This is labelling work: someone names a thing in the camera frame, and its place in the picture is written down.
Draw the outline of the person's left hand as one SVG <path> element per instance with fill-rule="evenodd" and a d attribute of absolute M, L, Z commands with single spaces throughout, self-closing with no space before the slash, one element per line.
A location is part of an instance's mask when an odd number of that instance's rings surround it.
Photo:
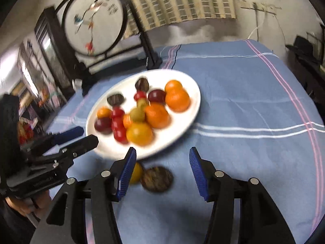
<path fill-rule="evenodd" d="M 27 216 L 28 214 L 34 212 L 34 214 L 41 218 L 43 214 L 47 211 L 51 203 L 51 197 L 49 191 L 44 191 L 34 196 L 31 199 L 18 199 L 14 196 L 7 197 L 5 201 L 7 204 L 22 216 Z"/>

